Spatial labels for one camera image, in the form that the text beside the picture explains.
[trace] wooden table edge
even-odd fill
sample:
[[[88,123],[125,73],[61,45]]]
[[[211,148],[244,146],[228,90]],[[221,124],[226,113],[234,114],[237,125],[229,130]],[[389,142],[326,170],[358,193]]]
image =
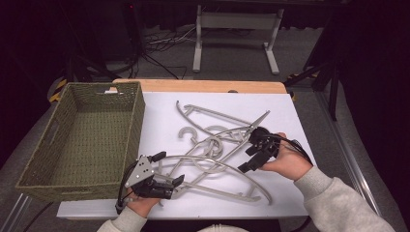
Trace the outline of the wooden table edge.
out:
[[[177,80],[177,79],[115,79],[113,83],[139,81],[144,92],[199,92],[287,94],[281,82],[226,81],[226,80]]]

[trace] person's left hand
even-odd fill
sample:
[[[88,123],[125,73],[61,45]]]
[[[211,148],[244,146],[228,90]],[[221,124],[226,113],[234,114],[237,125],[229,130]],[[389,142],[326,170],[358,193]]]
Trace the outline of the person's left hand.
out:
[[[143,197],[138,197],[134,193],[131,193],[128,198],[132,199],[132,201],[129,201],[127,203],[127,207],[132,209],[134,212],[136,212],[138,215],[140,215],[143,218],[146,218],[148,214],[150,213],[151,209],[160,202],[159,198],[143,198]]]

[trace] white stand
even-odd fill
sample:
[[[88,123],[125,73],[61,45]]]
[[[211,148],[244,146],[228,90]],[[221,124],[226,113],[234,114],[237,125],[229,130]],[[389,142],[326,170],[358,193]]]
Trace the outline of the white stand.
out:
[[[233,13],[207,13],[202,12],[199,5],[196,12],[196,44],[195,54],[193,56],[194,73],[201,70],[202,41],[201,30],[206,28],[237,28],[237,29],[255,29],[271,30],[271,39],[264,43],[266,56],[271,67],[272,74],[279,74],[278,64],[275,60],[272,48],[277,38],[280,21],[282,19],[283,9],[278,10],[276,14],[233,14]]]

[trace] human hand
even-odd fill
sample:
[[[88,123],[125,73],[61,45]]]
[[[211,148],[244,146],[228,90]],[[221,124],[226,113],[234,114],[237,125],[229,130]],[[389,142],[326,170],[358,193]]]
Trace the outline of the human hand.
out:
[[[151,209],[161,201],[159,198],[139,197],[130,188],[128,188],[128,193],[130,194],[128,198],[131,201],[127,203],[127,206],[143,218],[146,218]]]
[[[278,135],[286,138],[285,133],[280,132]],[[302,154],[287,147],[291,147],[291,145],[281,140],[278,148],[278,157],[273,161],[265,163],[259,169],[277,172],[281,176],[293,181],[303,177],[312,168],[312,165]]]

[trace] person's right hand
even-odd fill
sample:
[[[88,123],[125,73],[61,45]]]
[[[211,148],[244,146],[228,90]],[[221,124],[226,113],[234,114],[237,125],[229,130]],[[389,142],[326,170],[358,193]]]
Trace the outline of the person's right hand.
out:
[[[279,132],[278,135],[286,137],[286,134],[282,132]],[[287,146],[291,147],[288,142],[281,140],[278,157],[273,161],[265,163],[259,169],[264,171],[274,171],[290,180],[297,181],[312,168],[312,165],[302,154],[286,148]]]

